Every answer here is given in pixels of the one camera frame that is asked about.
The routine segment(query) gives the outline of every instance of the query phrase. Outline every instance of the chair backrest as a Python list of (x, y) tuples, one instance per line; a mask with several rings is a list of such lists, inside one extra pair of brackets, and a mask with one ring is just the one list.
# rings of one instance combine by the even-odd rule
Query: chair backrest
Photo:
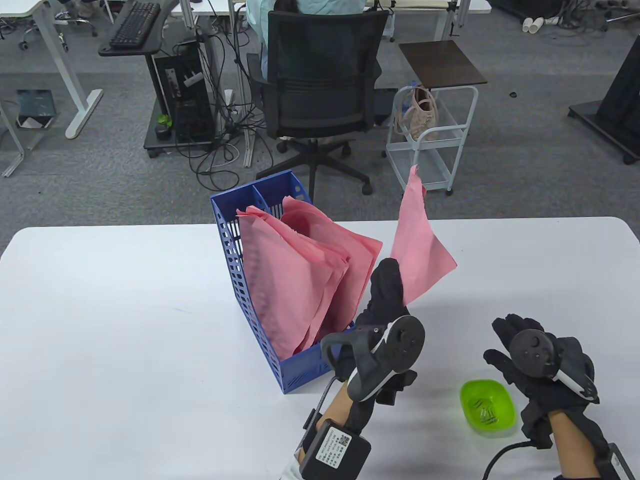
[(279, 136), (366, 131), (374, 121), (376, 61), (388, 12), (304, 15), (269, 12), (267, 81), (277, 85)]

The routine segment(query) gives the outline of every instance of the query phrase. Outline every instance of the brown tabletop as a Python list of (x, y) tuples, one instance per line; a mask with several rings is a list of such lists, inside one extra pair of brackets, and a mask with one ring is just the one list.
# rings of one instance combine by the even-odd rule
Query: brown tabletop
[(400, 44), (400, 50), (426, 88), (486, 83), (453, 40)]

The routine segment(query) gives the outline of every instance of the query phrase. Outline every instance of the light blue shirt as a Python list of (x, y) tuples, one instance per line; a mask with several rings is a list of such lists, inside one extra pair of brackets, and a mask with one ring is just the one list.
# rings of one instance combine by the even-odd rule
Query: light blue shirt
[[(267, 78), (269, 12), (276, 0), (247, 0), (246, 17), (265, 48), (262, 51), (262, 76)], [(367, 0), (298, 0), (298, 10), (307, 15), (354, 15), (364, 11)]]

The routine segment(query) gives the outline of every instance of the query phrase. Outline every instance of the sticker label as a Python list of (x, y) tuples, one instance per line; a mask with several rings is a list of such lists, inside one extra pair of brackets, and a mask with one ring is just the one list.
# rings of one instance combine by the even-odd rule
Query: sticker label
[(351, 435), (331, 427), (320, 445), (316, 460), (329, 465), (329, 467), (338, 468), (350, 443)]

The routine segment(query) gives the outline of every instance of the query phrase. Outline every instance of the computer tower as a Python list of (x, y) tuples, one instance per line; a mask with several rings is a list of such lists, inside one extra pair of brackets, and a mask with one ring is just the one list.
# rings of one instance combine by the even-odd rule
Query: computer tower
[(181, 143), (211, 140), (216, 135), (214, 117), (200, 61), (200, 44), (176, 45), (172, 56), (156, 57), (156, 71), (166, 107)]
[(572, 105), (569, 116), (580, 118), (620, 148), (625, 164), (640, 159), (640, 36), (604, 99)]

